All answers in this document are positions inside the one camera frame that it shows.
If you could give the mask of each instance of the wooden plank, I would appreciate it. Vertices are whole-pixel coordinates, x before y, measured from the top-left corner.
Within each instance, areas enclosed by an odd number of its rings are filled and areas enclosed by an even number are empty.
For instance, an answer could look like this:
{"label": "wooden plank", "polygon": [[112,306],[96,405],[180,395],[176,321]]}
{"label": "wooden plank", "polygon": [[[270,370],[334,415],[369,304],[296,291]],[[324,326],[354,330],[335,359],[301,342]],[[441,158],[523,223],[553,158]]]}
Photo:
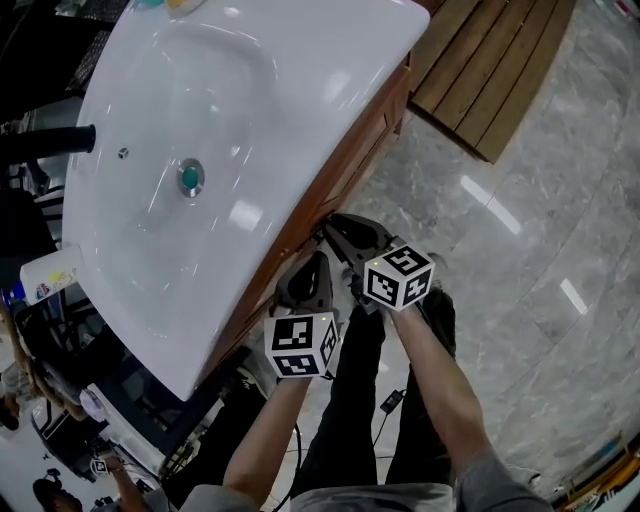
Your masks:
{"label": "wooden plank", "polygon": [[536,1],[507,53],[456,129],[456,133],[472,146],[480,142],[518,80],[547,26],[556,2],[557,0]]}
{"label": "wooden plank", "polygon": [[434,116],[442,124],[456,129],[509,48],[532,4],[533,0],[511,0],[505,7],[478,51],[434,111]]}
{"label": "wooden plank", "polygon": [[427,31],[411,50],[409,90],[418,88],[479,1],[447,0],[440,6]]}
{"label": "wooden plank", "polygon": [[484,0],[460,29],[442,58],[424,79],[413,103],[425,112],[433,112],[466,66],[494,22],[507,5],[507,0]]}
{"label": "wooden plank", "polygon": [[476,146],[490,162],[498,159],[533,102],[562,42],[575,4],[576,0],[558,0],[529,62]]}

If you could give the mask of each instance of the person's leg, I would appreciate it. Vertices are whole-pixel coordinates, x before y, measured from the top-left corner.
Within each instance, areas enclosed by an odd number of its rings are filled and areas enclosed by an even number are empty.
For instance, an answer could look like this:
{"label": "person's leg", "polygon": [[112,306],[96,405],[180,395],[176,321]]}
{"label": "person's leg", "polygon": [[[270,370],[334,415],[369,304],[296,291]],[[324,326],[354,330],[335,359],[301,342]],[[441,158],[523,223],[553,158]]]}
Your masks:
{"label": "person's leg", "polygon": [[359,306],[353,310],[331,400],[294,483],[292,498],[311,489],[378,483],[371,420],[384,336],[380,312],[367,316]]}
{"label": "person's leg", "polygon": [[257,385],[245,376],[237,379],[222,400],[225,405],[201,439],[198,455],[162,483],[169,501],[177,508],[182,507],[194,487],[222,485],[231,456],[266,402]]}
{"label": "person's leg", "polygon": [[[455,358],[453,302],[442,290],[433,290],[423,302],[423,316],[447,352]],[[409,369],[407,391],[400,416],[396,453],[387,474],[387,484],[452,483],[451,460],[427,414],[413,369]]]}

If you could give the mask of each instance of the human hand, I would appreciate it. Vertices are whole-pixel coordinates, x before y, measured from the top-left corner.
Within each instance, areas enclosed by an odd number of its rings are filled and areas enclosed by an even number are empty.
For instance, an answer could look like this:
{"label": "human hand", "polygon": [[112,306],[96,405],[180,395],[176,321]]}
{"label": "human hand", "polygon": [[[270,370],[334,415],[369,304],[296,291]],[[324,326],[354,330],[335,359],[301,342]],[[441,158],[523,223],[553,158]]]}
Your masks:
{"label": "human hand", "polygon": [[122,461],[115,456],[111,456],[108,457],[105,460],[106,464],[107,464],[107,469],[109,471],[122,471],[124,470],[124,465],[122,464]]}

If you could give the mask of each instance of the black cable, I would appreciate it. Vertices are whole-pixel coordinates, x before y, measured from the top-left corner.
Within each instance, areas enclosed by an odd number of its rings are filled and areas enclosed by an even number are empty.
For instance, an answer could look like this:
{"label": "black cable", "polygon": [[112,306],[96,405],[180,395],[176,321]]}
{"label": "black cable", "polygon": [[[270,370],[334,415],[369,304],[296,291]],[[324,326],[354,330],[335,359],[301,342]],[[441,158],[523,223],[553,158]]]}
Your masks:
{"label": "black cable", "polygon": [[389,413],[384,415],[384,419],[382,420],[382,425],[380,425],[380,430],[378,430],[378,435],[376,436],[376,440],[373,442],[373,447],[376,447],[376,443],[378,442],[378,439],[380,439],[380,434],[382,434],[382,428],[384,427],[384,424],[387,421],[387,418],[389,417]]}
{"label": "black cable", "polygon": [[291,497],[293,488],[295,487],[296,481],[298,480],[298,474],[300,473],[300,468],[302,467],[302,436],[300,435],[300,429],[298,428],[297,423],[296,423],[296,426],[294,427],[294,430],[296,432],[296,442],[298,443],[298,463],[296,464],[296,472],[293,475],[293,481],[291,482],[291,488],[289,489],[289,492],[286,494],[284,498],[282,498],[282,501],[278,503],[278,506],[274,508],[272,512],[278,512],[282,507],[284,507],[284,504]]}

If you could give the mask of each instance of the sink basin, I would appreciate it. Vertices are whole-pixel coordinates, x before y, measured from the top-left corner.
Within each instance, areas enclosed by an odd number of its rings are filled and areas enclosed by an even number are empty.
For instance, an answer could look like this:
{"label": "sink basin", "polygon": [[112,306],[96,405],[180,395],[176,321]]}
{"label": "sink basin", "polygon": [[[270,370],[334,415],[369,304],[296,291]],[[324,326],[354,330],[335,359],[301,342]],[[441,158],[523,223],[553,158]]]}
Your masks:
{"label": "sink basin", "polygon": [[78,120],[63,238],[114,332],[181,399],[337,143],[424,31],[407,0],[132,3]]}

